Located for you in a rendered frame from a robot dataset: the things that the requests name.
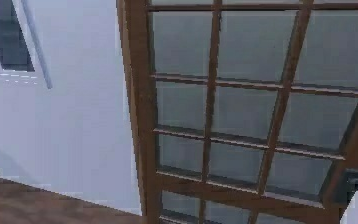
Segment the brown wooden glazed door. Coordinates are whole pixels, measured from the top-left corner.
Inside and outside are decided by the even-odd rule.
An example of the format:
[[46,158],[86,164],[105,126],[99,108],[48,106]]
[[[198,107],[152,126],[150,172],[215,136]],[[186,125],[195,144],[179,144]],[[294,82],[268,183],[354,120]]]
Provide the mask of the brown wooden glazed door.
[[145,224],[340,224],[358,0],[117,0]]

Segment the white framed window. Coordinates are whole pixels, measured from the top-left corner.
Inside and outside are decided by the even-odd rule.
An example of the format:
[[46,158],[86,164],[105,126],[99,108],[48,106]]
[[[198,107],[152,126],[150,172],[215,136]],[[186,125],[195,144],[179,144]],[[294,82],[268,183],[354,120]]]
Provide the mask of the white framed window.
[[28,0],[0,0],[0,81],[53,87]]

